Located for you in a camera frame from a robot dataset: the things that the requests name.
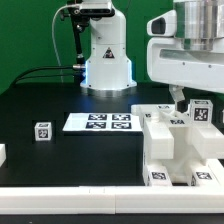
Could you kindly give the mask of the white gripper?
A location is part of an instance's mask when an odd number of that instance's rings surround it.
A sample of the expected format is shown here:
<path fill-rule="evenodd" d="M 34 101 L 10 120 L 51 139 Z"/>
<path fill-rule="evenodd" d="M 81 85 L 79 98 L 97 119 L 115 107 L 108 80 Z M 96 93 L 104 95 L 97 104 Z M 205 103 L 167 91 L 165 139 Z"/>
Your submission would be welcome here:
<path fill-rule="evenodd" d="M 172 84 L 175 110 L 188 110 L 184 87 L 224 93 L 224 38 L 212 51 L 184 50 L 174 38 L 152 38 L 147 45 L 147 72 L 152 81 Z"/>

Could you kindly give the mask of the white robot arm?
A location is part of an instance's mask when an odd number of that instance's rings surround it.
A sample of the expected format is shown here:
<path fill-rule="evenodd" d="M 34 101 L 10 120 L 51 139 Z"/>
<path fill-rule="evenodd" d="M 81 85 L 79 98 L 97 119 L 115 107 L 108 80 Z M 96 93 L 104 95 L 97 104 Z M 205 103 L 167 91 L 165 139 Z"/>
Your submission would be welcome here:
<path fill-rule="evenodd" d="M 91 55 L 83 89 L 115 95 L 136 85 L 126 55 L 126 19 L 112 0 L 84 0 Z M 176 103 L 185 87 L 224 93 L 224 0 L 173 0 L 173 9 L 148 21 L 147 73 L 167 84 Z"/>

